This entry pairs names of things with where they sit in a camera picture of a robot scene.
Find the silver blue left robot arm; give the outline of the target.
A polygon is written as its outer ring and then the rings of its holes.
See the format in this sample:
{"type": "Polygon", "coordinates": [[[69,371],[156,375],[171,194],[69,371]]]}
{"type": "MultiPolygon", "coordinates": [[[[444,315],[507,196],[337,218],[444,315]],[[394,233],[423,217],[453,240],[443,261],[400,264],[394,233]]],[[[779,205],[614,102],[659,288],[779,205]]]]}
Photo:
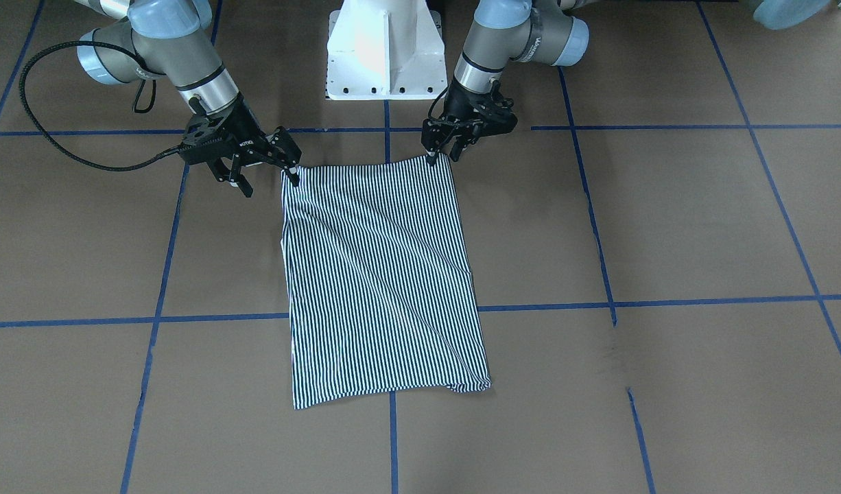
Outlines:
{"type": "Polygon", "coordinates": [[[436,98],[442,113],[428,115],[421,126],[428,165],[441,156],[458,161],[481,138],[514,130],[514,103],[500,91],[506,65],[511,60],[552,67],[579,62],[590,40],[587,24],[572,16],[581,6],[581,1],[478,3],[451,82],[436,98]]]}

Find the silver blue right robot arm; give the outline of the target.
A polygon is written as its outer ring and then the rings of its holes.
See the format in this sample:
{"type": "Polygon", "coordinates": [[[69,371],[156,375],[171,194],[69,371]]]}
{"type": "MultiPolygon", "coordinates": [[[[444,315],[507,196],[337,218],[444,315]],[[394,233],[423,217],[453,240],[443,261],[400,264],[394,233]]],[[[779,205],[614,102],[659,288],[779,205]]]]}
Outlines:
{"type": "Polygon", "coordinates": [[[78,60],[95,81],[128,84],[167,78],[193,113],[179,146],[188,165],[205,163],[214,178],[253,187],[242,168],[269,163],[297,185],[301,151],[282,126],[265,134],[226,69],[205,28],[206,1],[86,1],[115,23],[82,37],[78,60]]]}

